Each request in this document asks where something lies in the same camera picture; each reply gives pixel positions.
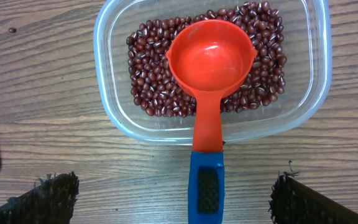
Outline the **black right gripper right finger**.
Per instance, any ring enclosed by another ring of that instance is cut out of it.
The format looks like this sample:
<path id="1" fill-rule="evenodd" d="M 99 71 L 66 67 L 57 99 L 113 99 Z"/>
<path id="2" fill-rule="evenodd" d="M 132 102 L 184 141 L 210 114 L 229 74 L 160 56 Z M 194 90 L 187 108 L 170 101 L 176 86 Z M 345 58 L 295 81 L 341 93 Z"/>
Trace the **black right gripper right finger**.
<path id="1" fill-rule="evenodd" d="M 278 176 L 269 200 L 276 224 L 358 224 L 358 213 L 288 176 Z"/>

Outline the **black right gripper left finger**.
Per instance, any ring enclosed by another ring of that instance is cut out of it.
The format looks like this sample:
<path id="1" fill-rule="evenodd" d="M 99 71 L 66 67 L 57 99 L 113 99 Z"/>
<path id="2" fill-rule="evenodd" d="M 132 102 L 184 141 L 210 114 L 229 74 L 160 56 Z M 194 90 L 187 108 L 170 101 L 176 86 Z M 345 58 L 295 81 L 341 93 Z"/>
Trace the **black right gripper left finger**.
<path id="1" fill-rule="evenodd" d="M 74 172 L 40 179 L 40 185 L 0 207 L 0 224 L 69 224 L 79 179 Z"/>

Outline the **orange measuring scoop blue handle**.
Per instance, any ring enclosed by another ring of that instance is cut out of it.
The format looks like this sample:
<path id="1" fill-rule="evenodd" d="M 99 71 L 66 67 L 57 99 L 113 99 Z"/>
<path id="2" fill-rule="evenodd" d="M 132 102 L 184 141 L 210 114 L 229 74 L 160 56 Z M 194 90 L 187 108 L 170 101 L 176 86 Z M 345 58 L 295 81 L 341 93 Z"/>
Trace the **orange measuring scoop blue handle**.
<path id="1" fill-rule="evenodd" d="M 195 22 L 173 40 L 166 58 L 179 87 L 196 99 L 188 182 L 189 223 L 221 223 L 224 159 L 221 99 L 234 93 L 257 55 L 249 36 L 222 20 Z"/>

